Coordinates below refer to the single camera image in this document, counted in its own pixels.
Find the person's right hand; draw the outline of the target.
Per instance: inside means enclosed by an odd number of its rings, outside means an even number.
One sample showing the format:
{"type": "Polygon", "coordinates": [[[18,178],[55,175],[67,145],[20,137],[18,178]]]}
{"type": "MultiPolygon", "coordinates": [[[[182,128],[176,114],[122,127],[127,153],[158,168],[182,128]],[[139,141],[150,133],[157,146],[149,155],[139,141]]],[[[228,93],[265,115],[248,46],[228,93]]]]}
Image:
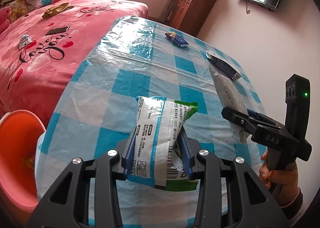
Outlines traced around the person's right hand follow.
{"type": "Polygon", "coordinates": [[[265,151],[261,156],[264,163],[259,169],[259,178],[269,190],[272,183],[279,184],[281,190],[274,197],[279,206],[289,205],[299,195],[300,188],[298,187],[298,169],[294,163],[290,171],[274,170],[270,171],[267,166],[268,151],[265,151]]]}

